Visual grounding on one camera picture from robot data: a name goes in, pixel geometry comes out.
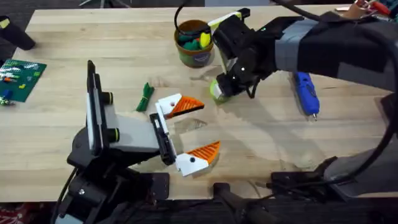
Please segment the left gripper, grey and black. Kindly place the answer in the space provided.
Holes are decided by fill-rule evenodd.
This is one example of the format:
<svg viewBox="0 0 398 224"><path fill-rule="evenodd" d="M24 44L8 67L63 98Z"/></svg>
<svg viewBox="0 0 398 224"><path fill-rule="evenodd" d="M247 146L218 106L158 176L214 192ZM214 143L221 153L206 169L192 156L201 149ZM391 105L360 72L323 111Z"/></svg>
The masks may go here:
<svg viewBox="0 0 398 224"><path fill-rule="evenodd" d="M89 180L105 180L119 175L131 165L159 156L164 164L175 161L183 177L207 169L218 157L221 141L215 141L179 154L176 159L161 125L156 125L160 114L171 119L205 104L179 93L161 98L155 103L157 113L150 120L117 114L110 92L86 94L85 125L76 133L67 163Z"/></svg>

